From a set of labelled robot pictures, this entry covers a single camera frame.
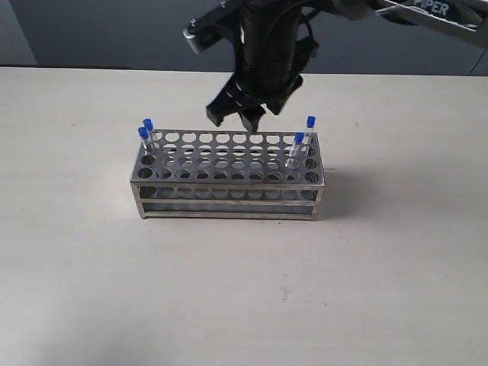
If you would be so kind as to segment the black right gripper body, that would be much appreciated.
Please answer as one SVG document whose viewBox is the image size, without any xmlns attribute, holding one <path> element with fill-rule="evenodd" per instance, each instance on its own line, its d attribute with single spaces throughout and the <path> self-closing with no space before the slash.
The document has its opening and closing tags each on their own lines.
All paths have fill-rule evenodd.
<svg viewBox="0 0 488 366">
<path fill-rule="evenodd" d="M 261 105 L 280 114 L 302 85 L 300 75 L 318 50 L 310 19 L 319 13 L 312 1 L 243 1 L 241 46 L 233 47 L 235 70 L 247 95 L 243 108 Z M 300 25 L 308 35 L 298 39 Z"/>
</svg>

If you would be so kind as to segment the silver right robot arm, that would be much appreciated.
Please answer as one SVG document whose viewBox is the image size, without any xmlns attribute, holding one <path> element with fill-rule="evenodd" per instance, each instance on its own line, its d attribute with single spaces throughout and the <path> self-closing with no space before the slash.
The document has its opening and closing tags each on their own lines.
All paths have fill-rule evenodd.
<svg viewBox="0 0 488 366">
<path fill-rule="evenodd" d="M 195 52 L 220 40 L 233 45 L 234 73 L 206 107 L 209 120 L 220 126 L 226 116 L 238 114 L 254 133 L 267 111 L 280 114 L 319 47 L 312 33 L 299 39 L 299 27 L 309 27 L 320 13 L 352 21 L 376 14 L 487 46 L 485 1 L 222 1 L 185 31 Z"/>
</svg>

